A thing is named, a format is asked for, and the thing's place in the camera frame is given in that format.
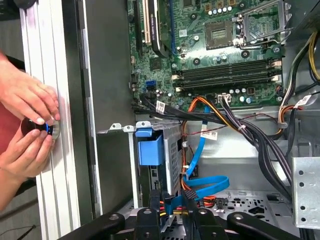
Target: connector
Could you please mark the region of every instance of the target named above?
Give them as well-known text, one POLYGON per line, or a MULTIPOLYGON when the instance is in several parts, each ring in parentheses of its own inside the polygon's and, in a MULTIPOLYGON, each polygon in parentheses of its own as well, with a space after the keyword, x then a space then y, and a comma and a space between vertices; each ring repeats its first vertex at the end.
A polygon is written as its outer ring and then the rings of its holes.
POLYGON ((147 90, 154 90, 156 88, 157 82, 155 80, 150 80, 145 82, 145 88, 147 90))

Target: barcode sticker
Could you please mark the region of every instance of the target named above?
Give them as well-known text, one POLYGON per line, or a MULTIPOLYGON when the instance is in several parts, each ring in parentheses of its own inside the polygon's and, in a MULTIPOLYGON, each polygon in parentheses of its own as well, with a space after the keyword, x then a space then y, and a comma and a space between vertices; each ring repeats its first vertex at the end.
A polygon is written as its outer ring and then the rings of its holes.
POLYGON ((205 139, 210 139, 214 141, 218 140, 218 133, 216 131, 205 131, 202 132, 200 136, 205 139))
POLYGON ((309 101, 309 99, 311 98, 312 95, 307 95, 305 96, 303 99, 301 99, 300 101, 298 101, 296 103, 296 105, 294 106, 294 109, 297 109, 300 106, 306 105, 307 102, 309 101))
POLYGON ((156 101, 155 111, 160 114, 164 114, 166 104, 162 101, 156 101))
POLYGON ((188 36, 187 29, 183 29, 183 30, 179 31, 179 38, 183 38, 183 37, 186 37, 186 36, 188 36))

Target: finger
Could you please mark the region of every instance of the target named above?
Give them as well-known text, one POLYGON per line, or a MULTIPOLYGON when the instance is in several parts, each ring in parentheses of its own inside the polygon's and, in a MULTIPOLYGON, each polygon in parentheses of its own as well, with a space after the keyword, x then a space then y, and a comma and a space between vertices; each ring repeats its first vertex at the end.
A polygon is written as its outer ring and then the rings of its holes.
POLYGON ((46 131, 42 131, 40 136, 38 136, 24 151, 24 153, 11 164, 10 168, 13 170, 12 173, 19 174, 26 171, 26 168, 35 161, 47 135, 46 131))
POLYGON ((51 114, 47 109, 45 103, 32 91, 18 91, 18 97, 23 99, 29 106, 31 106, 40 116, 49 124, 53 125, 53 120, 51 118, 51 114))
POLYGON ((50 96, 52 97, 55 105, 56 105, 57 107, 59 107, 58 95, 57 95, 57 93, 56 93, 56 90, 55 90, 52 86, 48 86, 48 85, 43 84, 39 79, 37 79, 37 78, 35 78, 35 77, 34 77, 33 79, 36 81, 37 85, 38 85, 41 89, 45 90, 48 94, 50 94, 50 96))
POLYGON ((31 119, 33 122, 43 125, 45 124, 45 120, 40 117, 38 113, 36 113, 24 100, 22 100, 18 96, 13 96, 11 98, 11 106, 17 109, 23 116, 31 119))
POLYGON ((14 135, 13 139, 10 142, 10 150, 6 151, 7 154, 7 163, 13 163, 16 159, 18 159, 26 149, 32 144, 37 137, 40 135, 40 130, 34 129, 30 131, 25 137, 21 132, 21 128, 19 127, 18 131, 14 135))
POLYGON ((39 85, 31 85, 29 89, 33 91, 47 106, 48 110, 50 111, 51 115, 54 117, 55 120, 60 120, 59 110, 55 104, 55 100, 52 96, 45 90, 43 90, 39 85))
POLYGON ((34 161, 27 167, 27 172, 36 171, 47 159, 53 149, 54 140, 51 135, 47 135, 34 161))

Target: motherboard chip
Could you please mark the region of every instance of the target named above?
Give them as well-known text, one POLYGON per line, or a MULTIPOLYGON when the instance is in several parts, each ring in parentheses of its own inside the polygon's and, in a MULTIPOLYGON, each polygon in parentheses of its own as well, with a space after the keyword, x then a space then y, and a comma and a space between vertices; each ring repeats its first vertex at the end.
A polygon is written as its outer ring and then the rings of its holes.
POLYGON ((248 93, 248 95, 253 95, 253 94, 255 94, 256 89, 254 87, 248 87, 246 92, 248 93))
POLYGON ((219 49, 232 46, 232 21, 214 22, 205 25, 206 49, 219 49))
POLYGON ((192 6, 192 0, 183 0, 183 7, 191 7, 192 6))
POLYGON ((162 62, 160 57, 150 58, 150 70, 161 70, 162 62))
POLYGON ((207 3, 206 5, 204 5, 204 11, 207 13, 211 10, 211 3, 207 3))

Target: yellow wire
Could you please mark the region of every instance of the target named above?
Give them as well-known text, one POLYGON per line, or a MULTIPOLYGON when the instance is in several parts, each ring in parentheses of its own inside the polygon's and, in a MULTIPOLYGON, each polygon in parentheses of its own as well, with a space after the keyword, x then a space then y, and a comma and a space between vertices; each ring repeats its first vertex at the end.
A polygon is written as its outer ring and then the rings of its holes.
POLYGON ((309 62, 310 62, 311 69, 314 72, 314 75, 316 76, 317 80, 320 81, 320 75, 317 71, 317 67, 315 63, 315 45, 317 40, 317 34, 318 32, 314 32, 312 34, 312 39, 309 44, 309 62))

